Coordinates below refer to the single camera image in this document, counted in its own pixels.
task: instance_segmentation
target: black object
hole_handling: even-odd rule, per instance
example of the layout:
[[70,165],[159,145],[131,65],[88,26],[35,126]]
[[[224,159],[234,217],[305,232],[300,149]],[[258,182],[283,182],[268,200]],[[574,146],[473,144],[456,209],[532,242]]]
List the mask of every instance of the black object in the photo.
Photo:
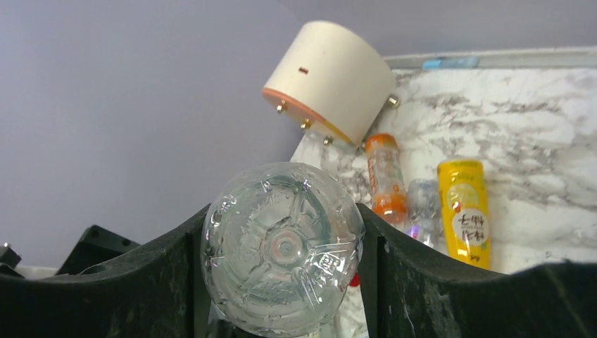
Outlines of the black object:
[[[437,253],[358,207],[367,228],[359,275],[372,338],[596,334],[597,264],[501,275]],[[198,262],[207,209],[80,275],[0,275],[1,336],[255,337],[227,323],[207,325],[210,298]]]
[[20,273],[15,271],[15,267],[19,262],[20,256],[10,246],[4,244],[3,247],[0,247],[0,275],[23,278]]
[[20,256],[9,245],[0,247],[0,263],[14,269],[19,262]]
[[371,337],[597,337],[597,264],[503,275],[461,263],[358,204],[359,264]]
[[57,275],[76,275],[83,270],[138,247],[139,244],[98,225],[88,227],[58,269]]

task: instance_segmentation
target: orange juice bottle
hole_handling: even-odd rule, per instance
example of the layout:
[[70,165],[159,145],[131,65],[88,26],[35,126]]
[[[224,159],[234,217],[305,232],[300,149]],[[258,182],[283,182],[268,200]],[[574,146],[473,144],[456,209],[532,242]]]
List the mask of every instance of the orange juice bottle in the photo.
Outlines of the orange juice bottle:
[[406,191],[398,164],[398,145],[390,134],[372,135],[365,143],[373,212],[404,231]]

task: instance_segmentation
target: yellow bottle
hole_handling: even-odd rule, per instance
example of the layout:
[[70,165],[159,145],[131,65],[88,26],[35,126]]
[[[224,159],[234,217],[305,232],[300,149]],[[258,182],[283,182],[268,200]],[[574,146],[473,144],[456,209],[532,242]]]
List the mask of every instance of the yellow bottle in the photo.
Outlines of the yellow bottle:
[[450,257],[489,269],[489,205],[483,164],[471,158],[437,166],[441,216]]

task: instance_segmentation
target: gray wall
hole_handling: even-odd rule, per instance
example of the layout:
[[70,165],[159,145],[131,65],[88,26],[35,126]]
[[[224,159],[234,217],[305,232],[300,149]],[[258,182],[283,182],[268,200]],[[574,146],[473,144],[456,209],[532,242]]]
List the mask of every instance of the gray wall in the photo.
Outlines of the gray wall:
[[302,22],[382,55],[597,44],[597,2],[0,0],[0,242],[58,266],[97,223],[138,242],[301,133],[260,97]]

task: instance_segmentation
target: clear bottle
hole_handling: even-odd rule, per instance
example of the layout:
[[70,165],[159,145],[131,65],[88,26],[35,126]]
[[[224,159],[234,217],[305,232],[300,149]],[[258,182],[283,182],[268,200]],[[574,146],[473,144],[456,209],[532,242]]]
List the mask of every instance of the clear bottle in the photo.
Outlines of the clear bottle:
[[363,219],[346,190],[310,165],[271,163],[226,184],[203,226],[214,304],[265,337],[314,332],[336,313],[360,259]]
[[441,204],[436,180],[412,180],[408,185],[406,233],[434,247],[441,228]]
[[398,145],[390,134],[375,134],[365,144],[372,210],[395,228],[404,231],[407,205]]

